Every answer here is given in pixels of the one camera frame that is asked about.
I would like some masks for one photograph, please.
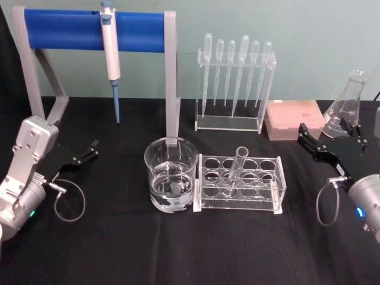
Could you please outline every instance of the black tablecloth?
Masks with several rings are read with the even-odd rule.
[[[380,245],[361,230],[355,207],[341,191],[335,225],[315,217],[316,195],[331,166],[316,163],[294,141],[251,132],[194,131],[194,101],[183,100],[179,135],[200,153],[233,156],[244,145],[253,157],[281,156],[287,183],[283,214],[203,210],[165,214],[149,199],[146,146],[165,132],[162,100],[121,99],[121,126],[112,99],[70,99],[60,146],[81,151],[99,139],[99,158],[77,178],[87,197],[84,217],[64,223],[47,198],[13,239],[2,244],[0,284],[380,284]],[[0,105],[0,176],[12,159],[27,102]],[[325,110],[329,102],[319,103]],[[362,102],[360,121],[372,143],[363,167],[377,165],[373,141],[377,103]],[[49,162],[45,167],[56,167]],[[333,191],[322,196],[331,218]]]

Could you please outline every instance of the pipette rack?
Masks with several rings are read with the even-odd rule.
[[[207,104],[205,114],[202,115],[202,93],[204,88],[204,71],[205,71],[205,58],[204,51],[198,49],[198,74],[197,74],[197,100],[195,108],[195,130],[198,129],[222,129],[222,130],[235,130],[235,131],[256,131],[261,133],[262,124],[264,121],[265,109],[270,95],[274,71],[276,69],[276,55],[271,51],[269,56],[263,53],[257,54],[257,59],[252,60],[251,53],[247,53],[244,60],[242,80],[240,82],[240,91],[237,101],[235,114],[232,117],[232,104],[233,96],[236,87],[236,77],[239,68],[239,52],[236,52],[233,57],[232,71],[230,76],[230,83],[227,92],[227,105],[224,104],[224,88],[226,81],[226,73],[228,66],[228,58],[226,48],[224,48],[223,57],[220,64],[220,75],[217,89],[216,103],[214,104],[214,77],[217,69],[216,51],[214,47],[210,58],[210,68],[208,76],[207,88]],[[248,104],[245,106],[246,91],[248,74],[250,67],[254,67],[254,76],[252,80],[251,89],[249,92]],[[259,75],[261,68],[265,68],[264,80],[262,81],[261,91],[257,98],[257,89],[259,83]]]
[[[203,208],[244,209],[282,213],[286,182],[281,157],[248,157],[236,185],[226,185],[233,157],[199,154],[199,179],[193,211]],[[230,197],[225,195],[229,188]]]

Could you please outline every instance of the micropipette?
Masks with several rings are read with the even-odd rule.
[[[245,35],[242,37],[242,41],[240,43],[239,69],[237,70],[237,79],[236,79],[235,95],[233,96],[231,118],[233,118],[233,114],[236,109],[236,104],[238,103],[240,83],[242,81],[243,67],[244,67],[245,58],[247,56],[248,45],[249,45],[249,36]]]
[[[247,89],[246,89],[245,104],[244,104],[245,107],[247,107],[249,92],[251,90],[251,85],[252,85],[252,79],[254,77],[254,71],[256,68],[256,60],[257,60],[257,57],[259,54],[259,48],[260,48],[260,43],[259,43],[259,41],[255,40],[252,44],[252,49],[251,49],[251,64],[252,64],[252,66],[249,68],[249,72],[248,72]]]
[[[102,35],[104,52],[106,54],[106,65],[108,79],[112,85],[113,102],[115,104],[116,123],[120,123],[118,85],[120,79],[120,62],[118,48],[118,34],[116,32],[116,9],[111,2],[101,3],[103,11],[100,12],[100,22],[102,24]]]
[[[265,70],[267,69],[267,61],[269,59],[271,48],[272,48],[272,43],[271,42],[265,42],[264,51],[262,53],[262,67],[261,67],[261,71],[260,71],[259,83],[258,83],[258,86],[257,86],[257,94],[256,94],[255,107],[257,107],[257,103],[258,103],[258,100],[259,100],[259,96],[260,96],[260,92],[261,92],[261,87],[262,87],[262,82],[264,81]]]
[[[226,74],[226,84],[224,85],[224,105],[226,105],[226,102],[227,102],[227,94],[228,94],[228,87],[230,85],[232,62],[233,62],[233,57],[235,56],[235,46],[236,46],[235,41],[230,40],[228,44],[228,52],[227,52],[228,66],[227,66],[227,74]]]
[[[215,80],[214,80],[214,106],[215,106],[215,102],[216,102],[216,95],[218,93],[219,74],[220,74],[221,59],[223,57],[223,48],[224,48],[224,41],[219,39],[217,44],[216,44],[216,70],[215,70]]]
[[[203,83],[203,98],[202,98],[202,118],[206,109],[207,88],[208,88],[208,70],[210,69],[211,48],[213,45],[213,35],[208,33],[204,36],[204,83]]]

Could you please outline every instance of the pipette tip box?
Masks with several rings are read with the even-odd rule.
[[[271,141],[297,140],[298,129],[304,123],[317,140],[325,121],[315,100],[273,100],[268,102],[264,117]]]

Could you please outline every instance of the teal wall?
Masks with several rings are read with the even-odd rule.
[[[195,97],[196,52],[206,33],[214,41],[243,34],[270,40],[277,55],[271,99],[334,99],[351,69],[374,74],[362,99],[380,90],[379,0],[113,0],[120,11],[177,11],[181,94]],[[99,10],[100,0],[0,0],[14,32],[11,8]],[[110,97],[103,52],[50,50],[69,96]],[[121,97],[164,97],[164,57],[121,53]],[[40,85],[51,95],[40,70]]]

